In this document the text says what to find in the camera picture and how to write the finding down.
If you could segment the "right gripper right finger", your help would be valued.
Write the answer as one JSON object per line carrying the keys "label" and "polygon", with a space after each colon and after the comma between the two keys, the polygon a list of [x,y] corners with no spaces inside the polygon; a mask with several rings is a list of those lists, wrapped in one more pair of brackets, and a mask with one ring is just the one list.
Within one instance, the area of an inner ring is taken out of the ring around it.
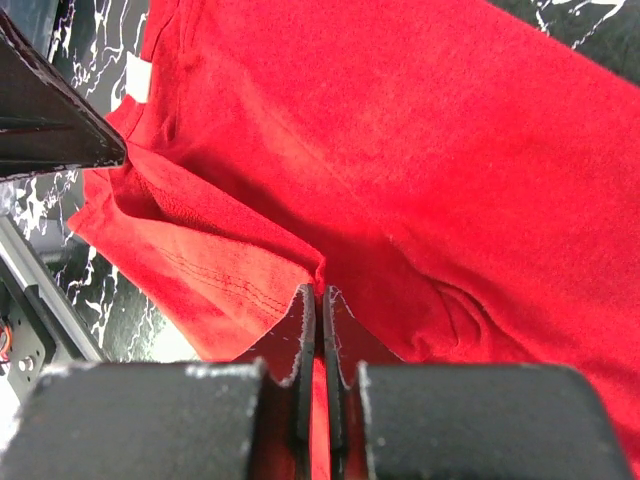
{"label": "right gripper right finger", "polygon": [[367,465],[364,381],[358,366],[396,365],[403,360],[359,322],[343,293],[328,286],[322,325],[327,375],[330,471],[333,478],[372,478]]}

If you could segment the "red t-shirt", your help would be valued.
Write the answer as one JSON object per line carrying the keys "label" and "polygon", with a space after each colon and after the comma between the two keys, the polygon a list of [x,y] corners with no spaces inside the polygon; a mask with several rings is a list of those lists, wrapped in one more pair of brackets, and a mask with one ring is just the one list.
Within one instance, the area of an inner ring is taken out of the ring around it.
{"label": "red t-shirt", "polygon": [[228,361],[301,284],[408,362],[579,369],[639,463],[639,90],[485,1],[155,1],[71,229]]}

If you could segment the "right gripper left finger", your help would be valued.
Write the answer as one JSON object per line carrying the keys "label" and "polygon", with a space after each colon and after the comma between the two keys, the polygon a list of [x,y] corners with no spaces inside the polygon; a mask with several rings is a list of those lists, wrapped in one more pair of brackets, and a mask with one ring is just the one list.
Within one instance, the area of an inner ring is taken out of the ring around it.
{"label": "right gripper left finger", "polygon": [[312,377],[316,304],[309,285],[297,287],[283,318],[237,364],[262,367],[250,475],[311,473]]}

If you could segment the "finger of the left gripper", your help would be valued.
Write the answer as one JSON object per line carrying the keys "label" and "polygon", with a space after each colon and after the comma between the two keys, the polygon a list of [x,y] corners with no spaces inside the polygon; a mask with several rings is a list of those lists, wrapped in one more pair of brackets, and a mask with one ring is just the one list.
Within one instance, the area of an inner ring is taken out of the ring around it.
{"label": "finger of the left gripper", "polygon": [[1,176],[121,165],[122,137],[1,14]]}

